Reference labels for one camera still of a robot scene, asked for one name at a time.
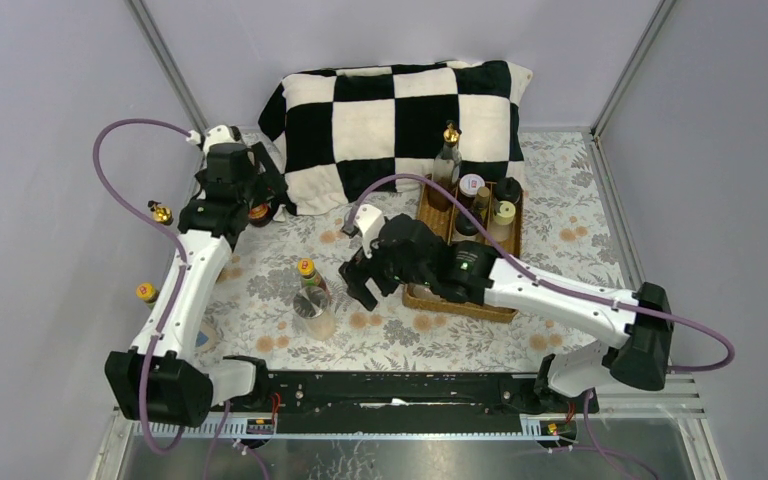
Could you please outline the green bottle yellow cap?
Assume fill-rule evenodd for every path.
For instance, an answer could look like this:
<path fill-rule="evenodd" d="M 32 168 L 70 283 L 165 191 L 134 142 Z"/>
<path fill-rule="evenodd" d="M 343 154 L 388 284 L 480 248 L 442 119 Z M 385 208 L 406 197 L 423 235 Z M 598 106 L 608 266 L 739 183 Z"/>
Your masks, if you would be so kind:
<path fill-rule="evenodd" d="M 297 264 L 300 283 L 303 288 L 317 287 L 329 294 L 329 288 L 325 277 L 316 268 L 311 258 L 302 258 Z"/>

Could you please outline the small yellow oil bottle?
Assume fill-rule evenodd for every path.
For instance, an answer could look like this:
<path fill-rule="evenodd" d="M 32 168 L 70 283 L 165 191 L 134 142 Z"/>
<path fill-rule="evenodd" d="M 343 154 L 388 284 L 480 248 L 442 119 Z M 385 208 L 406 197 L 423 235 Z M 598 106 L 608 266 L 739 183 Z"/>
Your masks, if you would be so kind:
<path fill-rule="evenodd" d="M 489 188 L 481 186 L 472 195 L 468 195 L 465 191 L 459 191 L 458 199 L 464 206 L 468 207 L 469 214 L 481 225 L 484 225 L 490 199 Z M 451 240 L 459 242 L 465 240 L 480 241 L 481 239 L 482 236 L 477 227 L 467 219 L 463 212 L 458 212 L 455 216 Z"/>

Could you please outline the woven wicker tray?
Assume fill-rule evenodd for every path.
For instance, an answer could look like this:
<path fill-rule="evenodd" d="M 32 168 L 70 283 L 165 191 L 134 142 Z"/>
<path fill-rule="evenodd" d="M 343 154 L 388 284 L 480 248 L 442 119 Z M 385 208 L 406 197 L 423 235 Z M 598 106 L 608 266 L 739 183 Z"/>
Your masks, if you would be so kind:
<path fill-rule="evenodd" d="M 428 202 L 427 191 L 429 187 L 423 183 L 422 193 L 417 210 L 416 219 L 425 223 L 433 233 L 442 237 L 447 243 L 454 232 L 454 221 L 458 210 L 450 206 L 445 212 L 434 209 Z M 522 231 L 524 225 L 523 196 L 515 202 L 516 215 L 510 228 L 509 238 L 500 243 L 501 247 L 519 258 L 522 250 Z M 440 298 L 432 298 L 430 292 L 425 293 L 423 288 L 416 289 L 415 285 L 406 286 L 402 293 L 403 305 L 412 309 L 428 310 L 432 312 L 462 315 L 478 320 L 486 320 L 497 323 L 511 323 L 518 311 L 510 308 L 493 306 L 481 306 L 473 303 L 452 303 Z"/>

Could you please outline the white lid brown sauce jar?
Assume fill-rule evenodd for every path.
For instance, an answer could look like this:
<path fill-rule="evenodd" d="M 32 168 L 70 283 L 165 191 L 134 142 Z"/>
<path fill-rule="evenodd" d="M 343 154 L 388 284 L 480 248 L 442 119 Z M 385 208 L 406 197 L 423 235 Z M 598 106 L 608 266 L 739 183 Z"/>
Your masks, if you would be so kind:
<path fill-rule="evenodd" d="M 478 174 L 463 175 L 458 181 L 458 199 L 462 205 L 471 211 L 482 212 L 486 202 L 478 198 L 479 191 L 485 187 L 485 180 Z"/>

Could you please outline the yellow cap spice bottle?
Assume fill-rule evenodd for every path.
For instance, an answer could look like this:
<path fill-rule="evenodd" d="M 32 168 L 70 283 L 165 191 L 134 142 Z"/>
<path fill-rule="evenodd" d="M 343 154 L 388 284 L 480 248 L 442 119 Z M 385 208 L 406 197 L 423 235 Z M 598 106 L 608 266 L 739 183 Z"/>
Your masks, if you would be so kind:
<path fill-rule="evenodd" d="M 493 207 L 488 223 L 490 237 L 499 244 L 507 241 L 511 235 L 516 214 L 516 206 L 513 203 L 509 201 L 497 202 Z"/>

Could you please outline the glass cruet gold spout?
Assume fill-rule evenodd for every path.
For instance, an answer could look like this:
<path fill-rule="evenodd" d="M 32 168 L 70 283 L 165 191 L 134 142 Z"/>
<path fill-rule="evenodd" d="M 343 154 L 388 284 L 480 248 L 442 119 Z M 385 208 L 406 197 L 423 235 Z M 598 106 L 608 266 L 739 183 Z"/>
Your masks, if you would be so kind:
<path fill-rule="evenodd" d="M 459 140 L 461 130 L 454 121 L 448 121 L 443 131 L 443 145 L 433 162 L 432 181 L 445 192 L 451 193 L 458 177 L 461 163 Z M 451 202 L 446 195 L 430 187 L 427 192 L 429 205 L 438 211 L 447 211 Z"/>

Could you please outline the black cap shaker bottle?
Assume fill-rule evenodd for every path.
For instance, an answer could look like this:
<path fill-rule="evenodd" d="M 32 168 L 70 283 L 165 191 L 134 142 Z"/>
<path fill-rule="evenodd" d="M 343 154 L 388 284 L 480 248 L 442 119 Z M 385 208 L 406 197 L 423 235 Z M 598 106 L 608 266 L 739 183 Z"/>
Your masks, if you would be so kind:
<path fill-rule="evenodd" d="M 514 177 L 505 177 L 499 180 L 493 187 L 493 199 L 495 202 L 507 201 L 516 205 L 522 198 L 522 186 Z"/>

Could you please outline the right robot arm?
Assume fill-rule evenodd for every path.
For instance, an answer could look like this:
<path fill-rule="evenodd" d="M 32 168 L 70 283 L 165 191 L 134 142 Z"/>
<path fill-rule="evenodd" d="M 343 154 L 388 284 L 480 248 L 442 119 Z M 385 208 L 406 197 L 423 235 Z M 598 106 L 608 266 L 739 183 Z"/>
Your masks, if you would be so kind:
<path fill-rule="evenodd" d="M 601 288 L 535 269 L 475 241 L 447 243 L 422 221 L 400 214 L 386 218 L 364 205 L 344 229 L 359 236 L 358 251 L 339 273 L 348 295 L 366 310 L 401 285 L 425 286 L 452 304 L 529 311 L 561 321 L 593 337 L 571 353 L 549 355 L 533 386 L 535 402 L 557 412 L 587 390 L 620 383 L 660 391 L 667 376 L 673 328 L 662 319 L 665 291 L 644 284 L 638 291 Z"/>

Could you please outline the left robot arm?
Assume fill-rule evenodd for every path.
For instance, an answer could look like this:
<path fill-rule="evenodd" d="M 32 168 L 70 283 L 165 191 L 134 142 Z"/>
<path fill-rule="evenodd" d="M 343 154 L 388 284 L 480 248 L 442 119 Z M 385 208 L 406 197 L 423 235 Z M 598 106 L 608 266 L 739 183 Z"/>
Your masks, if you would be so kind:
<path fill-rule="evenodd" d="M 196 175 L 202 192 L 181 210 L 176 258 L 144 327 L 125 352 L 108 355 L 104 372 L 129 420 L 198 427 L 212 407 L 230 401 L 256 411 L 268 405 L 264 360 L 226 356 L 201 370 L 195 341 L 219 274 L 250 211 L 274 206 L 286 183 L 263 143 L 219 143 Z"/>

